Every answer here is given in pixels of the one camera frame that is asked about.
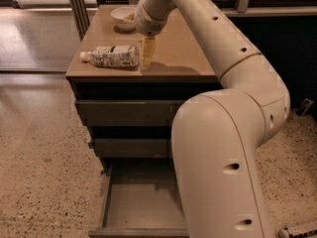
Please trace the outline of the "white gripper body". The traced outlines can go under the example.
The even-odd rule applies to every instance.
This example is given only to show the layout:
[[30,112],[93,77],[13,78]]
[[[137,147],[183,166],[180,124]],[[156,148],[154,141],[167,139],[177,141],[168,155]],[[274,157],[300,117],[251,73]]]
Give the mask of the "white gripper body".
[[135,26],[144,36],[156,36],[167,23],[168,15],[176,8],[171,0],[140,0],[135,11]]

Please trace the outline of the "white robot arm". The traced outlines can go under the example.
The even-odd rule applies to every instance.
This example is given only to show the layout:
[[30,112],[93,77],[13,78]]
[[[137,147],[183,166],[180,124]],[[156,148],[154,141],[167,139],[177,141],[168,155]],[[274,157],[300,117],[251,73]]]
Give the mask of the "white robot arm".
[[284,125],[287,87],[211,0],[140,0],[138,32],[159,34],[173,9],[222,85],[185,101],[172,122],[172,157],[189,238],[273,238],[255,151]]

